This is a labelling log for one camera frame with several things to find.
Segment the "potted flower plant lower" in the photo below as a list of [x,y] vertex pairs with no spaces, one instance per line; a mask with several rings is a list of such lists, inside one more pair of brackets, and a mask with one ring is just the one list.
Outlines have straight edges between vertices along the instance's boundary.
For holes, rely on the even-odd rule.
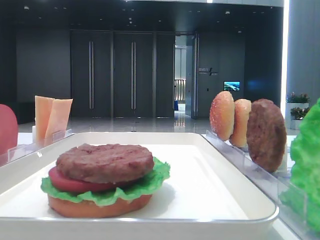
[[307,107],[307,108],[300,108],[300,107],[292,108],[290,110],[290,115],[291,115],[290,128],[293,130],[299,130],[300,125],[309,110],[310,110],[309,107]]

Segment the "orange cheese slice rear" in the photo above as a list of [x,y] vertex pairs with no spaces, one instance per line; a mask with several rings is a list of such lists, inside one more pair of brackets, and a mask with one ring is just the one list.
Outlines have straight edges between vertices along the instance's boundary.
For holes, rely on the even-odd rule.
[[45,139],[54,98],[34,96],[36,141]]

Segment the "bottom bun on tray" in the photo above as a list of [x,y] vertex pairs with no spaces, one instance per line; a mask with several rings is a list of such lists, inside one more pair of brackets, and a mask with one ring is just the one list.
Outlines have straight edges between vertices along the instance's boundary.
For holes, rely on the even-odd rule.
[[98,206],[90,200],[74,203],[48,196],[49,206],[58,214],[67,218],[111,218],[144,208],[152,195],[142,195],[134,200],[117,199],[114,204]]

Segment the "wall display screen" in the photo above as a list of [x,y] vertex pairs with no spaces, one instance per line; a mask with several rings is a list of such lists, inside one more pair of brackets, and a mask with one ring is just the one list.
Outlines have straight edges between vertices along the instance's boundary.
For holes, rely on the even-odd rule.
[[224,91],[240,91],[240,82],[239,81],[224,81],[223,82]]

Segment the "lettuce leaf on burger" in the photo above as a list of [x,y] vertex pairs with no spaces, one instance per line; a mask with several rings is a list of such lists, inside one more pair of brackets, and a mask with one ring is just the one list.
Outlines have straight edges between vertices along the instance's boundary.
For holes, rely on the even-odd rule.
[[139,179],[137,182],[127,187],[116,187],[113,190],[103,192],[87,191],[84,193],[71,193],[58,190],[52,185],[48,177],[42,179],[41,190],[48,196],[70,201],[72,203],[81,203],[83,201],[92,201],[100,207],[110,206],[117,200],[133,201],[141,196],[152,195],[163,182],[170,177],[170,165],[167,162],[161,162],[156,157],[153,158],[153,170]]

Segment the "standing brown meat patty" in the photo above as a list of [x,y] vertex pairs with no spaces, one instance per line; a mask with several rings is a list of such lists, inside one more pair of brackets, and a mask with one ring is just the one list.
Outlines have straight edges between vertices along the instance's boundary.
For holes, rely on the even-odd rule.
[[287,131],[280,108],[271,100],[259,99],[251,104],[246,139],[251,160],[269,173],[282,163]]

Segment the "meat patty on burger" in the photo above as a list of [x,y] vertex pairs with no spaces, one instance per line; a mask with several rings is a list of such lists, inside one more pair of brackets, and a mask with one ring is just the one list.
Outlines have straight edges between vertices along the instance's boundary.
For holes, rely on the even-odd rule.
[[84,143],[56,161],[64,176],[90,183],[118,183],[142,178],[154,168],[152,153],[141,145]]

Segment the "standing red tomato slice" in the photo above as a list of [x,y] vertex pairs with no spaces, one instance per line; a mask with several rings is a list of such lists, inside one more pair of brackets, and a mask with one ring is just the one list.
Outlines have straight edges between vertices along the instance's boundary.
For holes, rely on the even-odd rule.
[[0,105],[0,154],[7,154],[8,150],[18,144],[18,122],[13,110],[4,104]]

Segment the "white rectangular tray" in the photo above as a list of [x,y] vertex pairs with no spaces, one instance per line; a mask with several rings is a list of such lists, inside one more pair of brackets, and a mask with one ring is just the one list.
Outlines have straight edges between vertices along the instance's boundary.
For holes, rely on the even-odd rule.
[[[138,144],[170,165],[149,204],[120,218],[65,218],[48,206],[42,178],[81,144]],[[3,240],[265,240],[276,203],[196,133],[85,132],[0,169]]]

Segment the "potted flower plant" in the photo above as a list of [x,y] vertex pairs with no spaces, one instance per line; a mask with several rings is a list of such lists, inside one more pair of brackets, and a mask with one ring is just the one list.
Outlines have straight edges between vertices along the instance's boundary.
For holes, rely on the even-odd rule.
[[299,130],[300,125],[309,110],[310,110],[309,107],[307,107],[307,108],[300,108],[300,107],[292,108],[290,110],[290,115],[291,115],[290,128],[293,130]]
[[287,95],[286,98],[286,109],[291,110],[293,108],[305,109],[309,107],[310,98],[306,93],[295,94],[292,92]]

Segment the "standing green lettuce leaf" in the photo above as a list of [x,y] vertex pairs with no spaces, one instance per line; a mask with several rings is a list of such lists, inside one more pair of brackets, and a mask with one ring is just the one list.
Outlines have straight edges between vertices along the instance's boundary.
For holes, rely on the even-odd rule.
[[320,102],[313,105],[300,124],[300,133],[291,142],[293,184],[280,194],[281,202],[301,217],[310,228],[320,231]]

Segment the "tomato slice on burger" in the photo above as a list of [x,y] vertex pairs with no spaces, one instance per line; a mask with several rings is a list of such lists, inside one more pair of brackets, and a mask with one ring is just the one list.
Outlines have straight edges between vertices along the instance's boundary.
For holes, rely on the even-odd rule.
[[123,182],[108,182],[108,183],[93,183],[82,180],[69,178],[60,173],[56,167],[53,167],[48,172],[51,184],[62,192],[85,193],[85,192],[103,192],[113,190],[117,187],[126,187],[133,184],[136,180]]

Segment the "standing bun near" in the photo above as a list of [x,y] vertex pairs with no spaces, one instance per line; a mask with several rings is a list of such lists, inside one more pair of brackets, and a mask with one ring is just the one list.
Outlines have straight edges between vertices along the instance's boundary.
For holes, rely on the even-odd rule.
[[234,128],[229,138],[230,143],[238,148],[245,147],[247,144],[247,124],[252,108],[250,100],[241,98],[234,102]]

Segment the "orange cheese slice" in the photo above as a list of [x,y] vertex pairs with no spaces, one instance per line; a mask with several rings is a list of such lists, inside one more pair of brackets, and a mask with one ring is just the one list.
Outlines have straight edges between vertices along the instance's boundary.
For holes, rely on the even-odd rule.
[[36,141],[45,139],[54,98],[34,96]]
[[44,145],[65,137],[73,99],[54,99],[45,133]]

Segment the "standing sesame bun far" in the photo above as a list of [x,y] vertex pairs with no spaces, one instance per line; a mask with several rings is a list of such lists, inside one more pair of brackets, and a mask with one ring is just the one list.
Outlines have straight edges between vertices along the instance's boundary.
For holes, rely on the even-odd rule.
[[233,133],[235,122],[235,103],[229,91],[219,92],[212,100],[209,111],[211,130],[222,141],[227,141]]

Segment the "orange cheese slice front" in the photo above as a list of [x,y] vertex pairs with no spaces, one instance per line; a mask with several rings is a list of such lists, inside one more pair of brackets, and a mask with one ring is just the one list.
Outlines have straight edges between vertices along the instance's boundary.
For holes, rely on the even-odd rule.
[[73,99],[54,99],[45,133],[44,145],[65,137]]

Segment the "potted flower plant upper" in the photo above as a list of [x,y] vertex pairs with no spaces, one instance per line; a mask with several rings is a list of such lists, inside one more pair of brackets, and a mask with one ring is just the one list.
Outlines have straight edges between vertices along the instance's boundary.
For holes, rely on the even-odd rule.
[[306,93],[295,94],[292,92],[287,95],[286,98],[286,109],[291,110],[293,108],[305,109],[309,107],[310,98]]

